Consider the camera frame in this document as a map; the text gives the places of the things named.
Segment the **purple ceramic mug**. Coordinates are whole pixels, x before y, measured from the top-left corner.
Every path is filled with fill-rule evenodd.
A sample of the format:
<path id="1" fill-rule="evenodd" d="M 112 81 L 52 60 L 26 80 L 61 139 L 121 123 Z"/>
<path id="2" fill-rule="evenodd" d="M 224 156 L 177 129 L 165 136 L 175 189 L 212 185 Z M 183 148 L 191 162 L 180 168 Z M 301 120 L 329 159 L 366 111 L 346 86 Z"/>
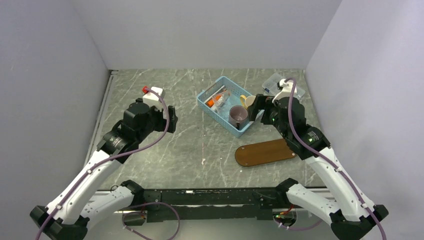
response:
<path id="1" fill-rule="evenodd" d="M 228 114 L 228 122 L 237 130 L 242 130 L 245 125 L 249 122 L 249 113 L 241 105 L 233 106 Z"/>

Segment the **light blue plastic basket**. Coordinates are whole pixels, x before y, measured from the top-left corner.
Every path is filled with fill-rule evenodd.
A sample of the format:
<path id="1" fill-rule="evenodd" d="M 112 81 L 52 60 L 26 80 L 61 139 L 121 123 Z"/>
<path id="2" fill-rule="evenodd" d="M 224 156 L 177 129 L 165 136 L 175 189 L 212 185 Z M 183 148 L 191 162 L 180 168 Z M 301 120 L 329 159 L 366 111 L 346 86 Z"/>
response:
<path id="1" fill-rule="evenodd" d="M 227 92 L 227 95 L 224 98 L 225 101 L 222 105 L 215 106 L 213 96 L 222 92 Z M 237 129 L 229 122 L 230 110 L 234 106 L 241 105 L 240 96 L 242 95 L 248 97 L 251 93 L 226 76 L 221 76 L 211 86 L 199 93 L 196 99 L 198 106 L 205 113 L 212 117 L 232 135 L 239 138 L 254 123 L 253 121 L 249 121 L 244 125 L 244 127 Z"/>

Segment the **clear acrylic toothbrush holder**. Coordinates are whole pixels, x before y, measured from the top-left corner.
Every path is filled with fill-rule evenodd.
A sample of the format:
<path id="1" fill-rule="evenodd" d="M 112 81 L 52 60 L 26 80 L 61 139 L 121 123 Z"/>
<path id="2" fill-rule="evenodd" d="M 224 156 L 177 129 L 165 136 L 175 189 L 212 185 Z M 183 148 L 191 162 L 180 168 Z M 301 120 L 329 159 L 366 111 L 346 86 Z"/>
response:
<path id="1" fill-rule="evenodd" d="M 217 93 L 217 94 L 221 94 L 222 98 L 219 100 L 219 103 L 216 103 L 214 106 L 211 107 L 211 109 L 216 113 L 218 113 L 220 111 L 222 106 L 225 104 L 227 99 L 230 97 L 231 93 L 228 90 L 225 90 L 225 91 L 222 91 L 222 92 Z"/>

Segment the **brown wooden oval tray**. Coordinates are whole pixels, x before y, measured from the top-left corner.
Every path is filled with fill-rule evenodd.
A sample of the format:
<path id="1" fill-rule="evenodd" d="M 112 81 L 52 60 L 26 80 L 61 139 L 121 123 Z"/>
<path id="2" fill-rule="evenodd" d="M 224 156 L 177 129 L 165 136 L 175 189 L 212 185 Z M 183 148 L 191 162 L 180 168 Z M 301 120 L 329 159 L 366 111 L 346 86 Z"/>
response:
<path id="1" fill-rule="evenodd" d="M 242 145 L 234 154 L 235 161 L 242 167 L 254 167 L 285 161 L 296 156 L 282 138 Z"/>

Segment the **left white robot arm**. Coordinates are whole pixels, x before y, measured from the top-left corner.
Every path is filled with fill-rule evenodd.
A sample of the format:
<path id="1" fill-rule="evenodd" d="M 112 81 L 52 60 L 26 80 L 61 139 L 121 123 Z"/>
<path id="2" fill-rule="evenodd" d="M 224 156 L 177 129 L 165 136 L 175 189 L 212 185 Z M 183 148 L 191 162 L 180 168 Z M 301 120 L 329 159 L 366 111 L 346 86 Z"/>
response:
<path id="1" fill-rule="evenodd" d="M 174 133 L 177 121 L 172 105 L 149 106 L 140 99 L 131 103 L 69 186 L 47 206 L 37 205 L 30 212 L 39 227 L 35 238 L 45 234 L 52 240 L 82 240 L 88 230 L 113 212 L 137 210 L 147 201 L 158 201 L 159 193 L 145 191 L 134 181 L 126 180 L 112 192 L 89 202 L 103 182 L 130 155 L 141 150 L 139 145 L 150 133 Z"/>

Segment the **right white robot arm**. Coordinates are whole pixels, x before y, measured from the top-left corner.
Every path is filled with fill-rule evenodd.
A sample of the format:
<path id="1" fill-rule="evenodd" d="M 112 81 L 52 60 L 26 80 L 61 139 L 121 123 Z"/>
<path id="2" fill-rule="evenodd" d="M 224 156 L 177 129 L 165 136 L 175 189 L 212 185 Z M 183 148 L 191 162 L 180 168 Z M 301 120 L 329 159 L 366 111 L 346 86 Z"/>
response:
<path id="1" fill-rule="evenodd" d="M 276 187 L 275 200 L 280 207 L 293 204 L 311 212 L 327 223 L 339 240 L 360 240 L 375 226 L 382 239 L 387 238 L 381 221 L 388 216 L 388 209 L 375 204 L 358 188 L 325 135 L 307 123 L 305 107 L 298 99 L 291 96 L 275 100 L 257 94 L 247 110 L 250 120 L 263 111 L 261 123 L 275 127 L 289 149 L 314 170 L 334 198 L 322 197 L 288 178 Z"/>

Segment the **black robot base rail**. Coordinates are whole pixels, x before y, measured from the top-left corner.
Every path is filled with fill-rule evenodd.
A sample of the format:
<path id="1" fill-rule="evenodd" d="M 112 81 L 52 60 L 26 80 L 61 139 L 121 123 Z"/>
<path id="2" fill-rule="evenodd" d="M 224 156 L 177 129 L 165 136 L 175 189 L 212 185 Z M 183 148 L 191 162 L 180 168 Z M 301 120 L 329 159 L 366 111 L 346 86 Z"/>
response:
<path id="1" fill-rule="evenodd" d="M 273 220 L 277 216 L 293 223 L 297 205 L 275 187 L 145 189 L 124 207 L 138 211 L 148 223 L 170 220 L 255 219 Z"/>

